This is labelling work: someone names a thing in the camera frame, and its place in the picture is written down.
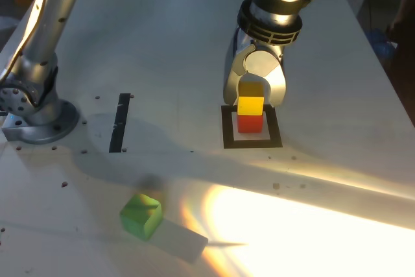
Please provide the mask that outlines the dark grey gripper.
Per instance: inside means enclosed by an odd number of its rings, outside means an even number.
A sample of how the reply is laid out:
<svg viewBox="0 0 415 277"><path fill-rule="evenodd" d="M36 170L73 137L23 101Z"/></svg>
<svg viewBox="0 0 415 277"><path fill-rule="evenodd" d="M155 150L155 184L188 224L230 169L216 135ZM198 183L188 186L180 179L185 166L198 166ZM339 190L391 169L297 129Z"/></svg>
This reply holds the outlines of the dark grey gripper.
<svg viewBox="0 0 415 277"><path fill-rule="evenodd" d="M283 46L260 43L236 29L224 63L224 102L227 105L237 102L239 81L247 71L268 83L268 101L273 107L279 106L286 93L285 75L280 64L283 63L283 50Z"/></svg>

